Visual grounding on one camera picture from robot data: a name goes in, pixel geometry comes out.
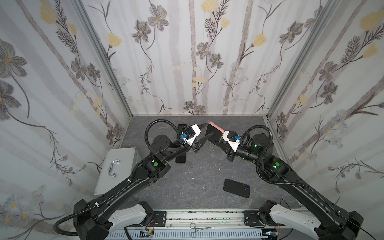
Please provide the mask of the purple phone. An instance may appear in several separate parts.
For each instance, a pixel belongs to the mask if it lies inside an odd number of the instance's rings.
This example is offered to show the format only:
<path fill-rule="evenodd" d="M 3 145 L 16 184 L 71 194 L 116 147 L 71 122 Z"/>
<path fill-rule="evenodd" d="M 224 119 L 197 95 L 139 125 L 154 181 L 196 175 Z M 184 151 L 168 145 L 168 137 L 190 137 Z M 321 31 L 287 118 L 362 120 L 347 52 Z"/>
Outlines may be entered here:
<path fill-rule="evenodd" d="M 186 161 L 187 161 L 187 154 L 186 153 L 183 153 L 183 154 L 177 156 L 175 159 L 176 163 L 186 163 Z"/>

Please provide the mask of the black phone case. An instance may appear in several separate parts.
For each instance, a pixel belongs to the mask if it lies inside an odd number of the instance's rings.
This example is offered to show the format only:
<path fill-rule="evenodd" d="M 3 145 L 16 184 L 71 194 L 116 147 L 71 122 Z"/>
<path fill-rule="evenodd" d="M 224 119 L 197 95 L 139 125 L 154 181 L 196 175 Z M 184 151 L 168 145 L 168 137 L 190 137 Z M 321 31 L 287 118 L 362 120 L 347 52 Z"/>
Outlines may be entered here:
<path fill-rule="evenodd" d="M 183 134 L 183 130 L 187 127 L 187 124 L 178 124 L 177 128 L 180 132 L 180 134 Z"/>

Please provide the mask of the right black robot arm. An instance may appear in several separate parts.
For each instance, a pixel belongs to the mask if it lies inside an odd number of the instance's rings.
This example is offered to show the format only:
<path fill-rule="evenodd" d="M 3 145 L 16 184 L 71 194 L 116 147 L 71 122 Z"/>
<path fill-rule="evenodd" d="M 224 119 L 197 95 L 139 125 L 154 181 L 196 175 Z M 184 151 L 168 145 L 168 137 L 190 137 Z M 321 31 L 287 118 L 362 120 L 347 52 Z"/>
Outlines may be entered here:
<path fill-rule="evenodd" d="M 283 224 L 314 240 L 355 240 L 362 231 L 364 218 L 359 213 L 348 212 L 332 203 L 287 163 L 268 153 L 273 145 L 273 133 L 268 127 L 255 125 L 240 136 L 209 122 L 206 135 L 212 144 L 226 152 L 228 160 L 240 158 L 252 162 L 264 182 L 279 186 L 311 213 L 301 214 L 267 201 L 259 208 L 260 219 L 265 225 L 269 222 Z"/>

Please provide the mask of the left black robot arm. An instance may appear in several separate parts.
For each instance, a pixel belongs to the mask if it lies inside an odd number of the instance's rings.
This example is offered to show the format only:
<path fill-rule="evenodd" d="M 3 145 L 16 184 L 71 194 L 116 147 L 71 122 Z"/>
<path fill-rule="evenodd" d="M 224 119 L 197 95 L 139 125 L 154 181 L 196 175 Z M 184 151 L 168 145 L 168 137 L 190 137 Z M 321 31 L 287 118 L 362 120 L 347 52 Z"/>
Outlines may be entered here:
<path fill-rule="evenodd" d="M 159 135 L 149 142 L 150 129 L 165 123 L 176 132 L 171 141 L 166 135 Z M 165 119 L 152 121 L 146 128 L 144 139 L 150 153 L 139 161 L 131 174 L 105 194 L 89 202 L 81 200 L 74 206 L 74 213 L 61 218 L 53 225 L 53 231 L 63 236 L 78 236 L 81 240 L 104 240 L 113 227 L 112 215 L 133 195 L 162 178 L 169 170 L 169 161 L 187 153 L 198 152 L 210 135 L 198 139 L 208 124 L 188 126 L 180 131 Z"/>

